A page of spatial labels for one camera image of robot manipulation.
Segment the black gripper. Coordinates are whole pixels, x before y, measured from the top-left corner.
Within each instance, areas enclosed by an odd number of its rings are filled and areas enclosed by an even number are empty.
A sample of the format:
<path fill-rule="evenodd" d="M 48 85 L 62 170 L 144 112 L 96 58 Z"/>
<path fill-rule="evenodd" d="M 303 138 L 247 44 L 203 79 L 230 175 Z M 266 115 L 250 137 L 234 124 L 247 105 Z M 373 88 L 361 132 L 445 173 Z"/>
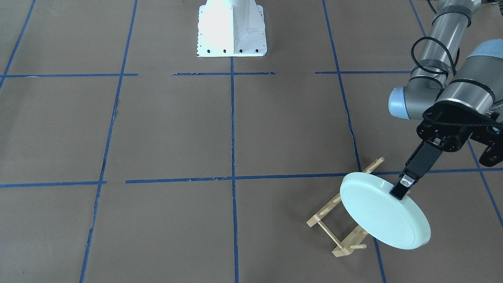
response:
<path fill-rule="evenodd" d="M 417 135 L 432 143 L 421 142 L 406 161 L 397 183 L 389 191 L 397 200 L 403 200 L 410 188 L 429 172 L 442 151 L 457 152 L 468 139 L 486 145 L 479 158 L 481 165 L 493 167 L 502 162 L 502 122 L 452 101 L 436 102 L 424 111 L 422 118 Z M 437 146 L 433 144 L 435 140 L 439 140 Z"/>

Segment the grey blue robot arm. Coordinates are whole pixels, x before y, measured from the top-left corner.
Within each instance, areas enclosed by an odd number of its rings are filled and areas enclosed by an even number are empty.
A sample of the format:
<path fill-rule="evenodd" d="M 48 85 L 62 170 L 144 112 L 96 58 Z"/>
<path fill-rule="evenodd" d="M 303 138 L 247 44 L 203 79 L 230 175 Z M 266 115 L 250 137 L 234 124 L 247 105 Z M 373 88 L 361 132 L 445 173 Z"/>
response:
<path fill-rule="evenodd" d="M 406 86 L 389 97 L 392 116 L 417 119 L 420 145 L 406 161 L 390 195 L 403 199 L 444 152 L 468 139 L 484 144 L 485 167 L 502 162 L 502 40 L 478 45 L 457 68 L 459 47 L 485 0 L 439 0 L 429 36 L 410 50 L 415 64 Z"/>

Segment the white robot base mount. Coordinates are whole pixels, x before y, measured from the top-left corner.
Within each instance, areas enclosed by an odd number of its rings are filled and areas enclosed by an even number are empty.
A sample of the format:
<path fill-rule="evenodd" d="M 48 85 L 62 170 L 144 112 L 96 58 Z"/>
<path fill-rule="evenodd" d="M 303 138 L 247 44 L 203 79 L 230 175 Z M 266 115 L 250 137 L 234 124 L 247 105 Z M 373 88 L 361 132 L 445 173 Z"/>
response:
<path fill-rule="evenodd" d="M 198 11 L 198 57 L 265 56 L 264 9 L 254 0 L 207 0 Z"/>

